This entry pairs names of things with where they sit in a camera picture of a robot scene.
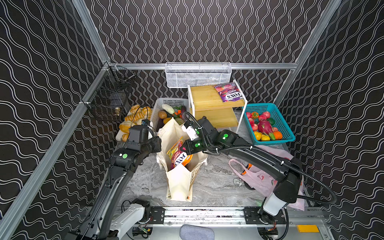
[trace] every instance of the marble floor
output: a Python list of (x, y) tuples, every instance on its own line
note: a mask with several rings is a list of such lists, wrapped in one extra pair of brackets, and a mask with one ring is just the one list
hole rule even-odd
[[(235, 113), (239, 118), (241, 112)], [(251, 142), (245, 123), (242, 122), (238, 134)], [(284, 145), (271, 146), (286, 149)], [(139, 166), (133, 178), (127, 184), (119, 205), (128, 199), (147, 200), (152, 206), (260, 206), (264, 197), (255, 190), (248, 190), (244, 185), (235, 186), (233, 179), (237, 176), (228, 165), (229, 157), (225, 155), (208, 156), (208, 165), (201, 166), (193, 184), (192, 202), (166, 200), (167, 179), (164, 169), (156, 162), (156, 154), (151, 154)], [(234, 166), (239, 172), (242, 168)]]

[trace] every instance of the gray cushion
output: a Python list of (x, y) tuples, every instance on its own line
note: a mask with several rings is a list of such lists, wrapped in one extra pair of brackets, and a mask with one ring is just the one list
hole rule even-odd
[(215, 233), (212, 229), (192, 225), (182, 225), (180, 228), (182, 240), (214, 240)]

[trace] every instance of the white wire basket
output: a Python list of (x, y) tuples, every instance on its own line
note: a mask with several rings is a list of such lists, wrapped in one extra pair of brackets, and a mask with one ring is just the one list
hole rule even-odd
[(150, 121), (153, 123), (153, 131), (157, 129), (157, 123), (159, 122), (159, 111), (162, 110), (161, 105), (168, 104), (171, 107), (179, 107), (181, 105), (186, 106), (187, 112), (189, 112), (189, 100), (187, 98), (158, 98), (152, 110)]
[(165, 73), (169, 88), (187, 88), (229, 83), (232, 69), (230, 63), (168, 62)]

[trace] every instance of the wavy white line pattern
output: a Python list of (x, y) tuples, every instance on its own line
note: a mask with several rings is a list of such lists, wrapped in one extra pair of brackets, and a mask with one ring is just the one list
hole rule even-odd
[(76, 229), (97, 197), (117, 130), (84, 115), (12, 239), (64, 239)]
[(328, 0), (87, 0), (112, 62), (291, 63)]
[(339, 196), (323, 207), (338, 240), (384, 239), (383, 29), (384, 1), (342, 1), (281, 107), (291, 152)]
[[(289, 70), (234, 70), (236, 79), (249, 103), (272, 103)], [(128, 101), (153, 107), (158, 98), (188, 98), (185, 88), (168, 88), (164, 71), (140, 70), (132, 84)]]
[(70, 0), (0, 0), (0, 219), (102, 63)]

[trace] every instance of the fox's candy bag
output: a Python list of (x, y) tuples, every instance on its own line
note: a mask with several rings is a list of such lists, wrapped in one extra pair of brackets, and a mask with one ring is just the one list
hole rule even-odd
[(237, 101), (243, 98), (235, 83), (223, 83), (215, 86), (223, 102)]
[(183, 137), (181, 137), (167, 152), (172, 164), (171, 169), (175, 168), (178, 164), (183, 164), (183, 166), (187, 165), (191, 159), (193, 154), (187, 155), (186, 152), (180, 150), (180, 147), (183, 145)]

